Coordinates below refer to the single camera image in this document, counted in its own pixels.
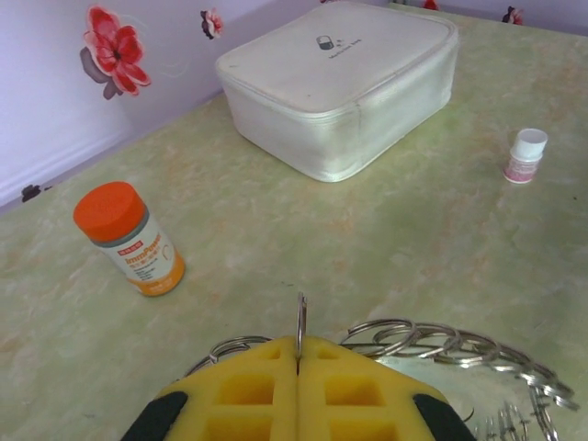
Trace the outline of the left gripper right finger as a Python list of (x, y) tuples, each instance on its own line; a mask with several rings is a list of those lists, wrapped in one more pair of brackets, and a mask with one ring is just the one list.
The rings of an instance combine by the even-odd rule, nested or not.
[(302, 339), (297, 441), (475, 441), (434, 387), (319, 337)]

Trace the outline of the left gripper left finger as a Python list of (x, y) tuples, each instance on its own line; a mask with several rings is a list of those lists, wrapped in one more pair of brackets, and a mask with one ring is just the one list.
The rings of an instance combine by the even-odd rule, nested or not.
[(163, 388), (120, 441), (297, 441), (295, 341), (282, 337)]

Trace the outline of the large metal keyring with rings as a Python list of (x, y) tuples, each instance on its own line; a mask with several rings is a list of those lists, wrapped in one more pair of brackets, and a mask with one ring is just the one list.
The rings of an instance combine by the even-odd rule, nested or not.
[[(296, 330), (287, 336), (295, 341), (297, 377), (302, 339), (316, 337), (307, 334), (306, 321), (307, 301), (299, 297)], [(220, 343), (186, 377), (274, 339), (247, 336)], [(579, 408), (571, 387), (551, 368), (483, 334), (384, 319), (356, 325), (332, 343), (439, 390), (475, 441), (560, 441), (552, 413)]]

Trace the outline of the orange capped supplement bottle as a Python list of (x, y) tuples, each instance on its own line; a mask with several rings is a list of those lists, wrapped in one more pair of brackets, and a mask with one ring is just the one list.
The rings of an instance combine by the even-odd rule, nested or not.
[(92, 189), (75, 206), (73, 221), (146, 297), (168, 293), (185, 274), (183, 257), (127, 182)]

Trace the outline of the small white pink bottle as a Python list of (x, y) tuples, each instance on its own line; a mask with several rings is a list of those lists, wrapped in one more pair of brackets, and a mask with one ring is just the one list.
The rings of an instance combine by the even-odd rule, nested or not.
[(538, 170), (548, 143), (545, 131), (527, 128), (520, 130), (510, 150), (510, 157), (503, 170), (506, 180), (515, 184), (531, 182)]

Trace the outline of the white medicine bag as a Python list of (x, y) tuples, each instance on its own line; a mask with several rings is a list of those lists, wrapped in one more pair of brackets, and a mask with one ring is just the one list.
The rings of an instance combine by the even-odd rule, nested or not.
[(335, 183), (448, 103), (458, 46), (441, 17), (339, 1), (228, 51), (216, 71), (245, 139)]

